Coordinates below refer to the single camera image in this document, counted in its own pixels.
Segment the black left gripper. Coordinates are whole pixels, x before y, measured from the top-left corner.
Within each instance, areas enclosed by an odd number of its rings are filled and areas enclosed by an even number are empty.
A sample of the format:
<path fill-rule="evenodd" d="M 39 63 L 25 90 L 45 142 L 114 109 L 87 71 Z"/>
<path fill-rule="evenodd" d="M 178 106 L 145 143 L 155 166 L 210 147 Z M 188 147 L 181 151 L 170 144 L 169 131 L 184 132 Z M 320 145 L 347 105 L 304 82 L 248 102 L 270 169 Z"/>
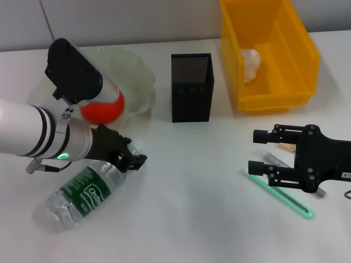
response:
<path fill-rule="evenodd" d="M 147 160 L 146 155 L 134 155 L 128 149 L 132 142 L 130 138 L 123 137 L 119 132 L 100 124 L 92 129 L 92 145 L 87 158 L 106 161 L 113 164 L 120 172 L 139 170 Z"/>

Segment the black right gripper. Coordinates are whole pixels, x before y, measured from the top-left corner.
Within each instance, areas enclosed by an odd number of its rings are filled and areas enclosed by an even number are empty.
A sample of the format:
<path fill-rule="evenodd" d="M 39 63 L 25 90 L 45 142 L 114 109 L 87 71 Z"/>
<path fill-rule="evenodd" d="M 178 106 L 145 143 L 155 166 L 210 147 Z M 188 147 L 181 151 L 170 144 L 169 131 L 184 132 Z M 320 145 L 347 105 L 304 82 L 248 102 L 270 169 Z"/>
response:
<path fill-rule="evenodd" d="M 248 162 L 248 173 L 266 175 L 269 186 L 314 193 L 327 180 L 350 182 L 350 141 L 330 139 L 317 125 L 275 124 L 270 133 L 256 129 L 253 142 L 296 144 L 295 168 Z"/>

